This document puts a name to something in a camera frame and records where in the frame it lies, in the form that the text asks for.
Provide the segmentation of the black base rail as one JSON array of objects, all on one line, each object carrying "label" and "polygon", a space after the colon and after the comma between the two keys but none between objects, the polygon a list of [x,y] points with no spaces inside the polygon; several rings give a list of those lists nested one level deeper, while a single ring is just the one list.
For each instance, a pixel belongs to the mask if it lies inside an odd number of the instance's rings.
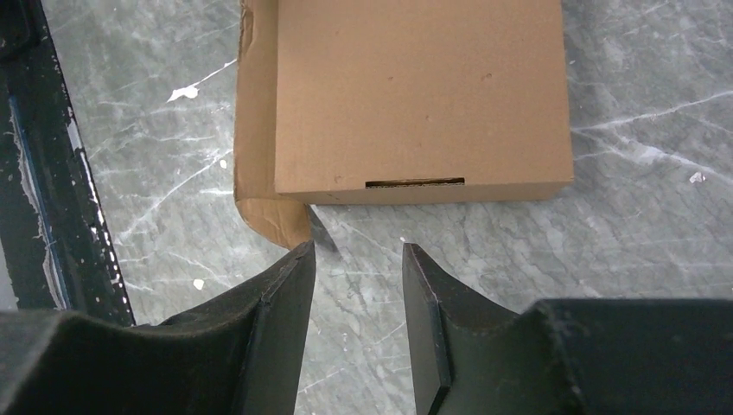
[{"label": "black base rail", "polygon": [[1,4],[1,307],[135,322],[39,1]]}]

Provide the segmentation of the brown cardboard box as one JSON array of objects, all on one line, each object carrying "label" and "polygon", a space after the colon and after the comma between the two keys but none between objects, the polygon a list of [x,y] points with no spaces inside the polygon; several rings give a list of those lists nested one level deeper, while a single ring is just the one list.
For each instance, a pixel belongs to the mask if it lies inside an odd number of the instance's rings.
[{"label": "brown cardboard box", "polygon": [[559,1],[244,1],[244,223],[291,249],[311,205],[552,198],[574,178]]}]

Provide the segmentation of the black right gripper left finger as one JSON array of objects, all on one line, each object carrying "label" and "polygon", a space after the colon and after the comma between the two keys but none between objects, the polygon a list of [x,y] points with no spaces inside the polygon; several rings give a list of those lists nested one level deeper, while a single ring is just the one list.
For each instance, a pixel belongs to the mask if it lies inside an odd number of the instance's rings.
[{"label": "black right gripper left finger", "polygon": [[157,325],[1,315],[4,414],[291,414],[316,281],[305,242]]}]

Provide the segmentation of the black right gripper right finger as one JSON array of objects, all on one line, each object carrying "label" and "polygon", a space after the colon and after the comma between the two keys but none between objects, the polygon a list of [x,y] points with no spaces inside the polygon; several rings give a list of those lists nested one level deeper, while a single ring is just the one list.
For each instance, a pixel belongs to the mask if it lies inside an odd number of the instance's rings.
[{"label": "black right gripper right finger", "polygon": [[419,414],[729,414],[732,303],[541,299],[516,313],[403,247]]}]

